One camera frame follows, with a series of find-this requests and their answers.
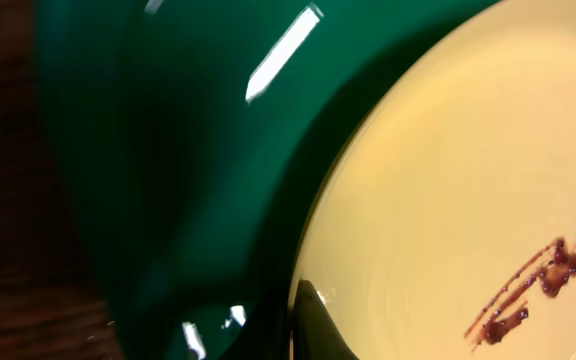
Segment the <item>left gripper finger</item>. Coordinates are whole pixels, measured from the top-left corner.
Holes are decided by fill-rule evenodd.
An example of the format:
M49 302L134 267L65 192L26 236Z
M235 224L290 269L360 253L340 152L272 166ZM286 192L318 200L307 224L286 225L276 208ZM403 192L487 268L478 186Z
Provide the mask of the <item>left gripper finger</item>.
M310 281L299 281L292 313L295 360L358 360Z

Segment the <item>yellow-green round plate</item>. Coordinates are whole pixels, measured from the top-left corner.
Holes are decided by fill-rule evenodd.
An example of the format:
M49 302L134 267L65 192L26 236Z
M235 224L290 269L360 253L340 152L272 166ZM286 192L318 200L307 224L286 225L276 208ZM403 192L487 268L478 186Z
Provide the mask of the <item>yellow-green round plate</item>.
M502 1L384 96L295 281L340 357L576 359L576 0Z

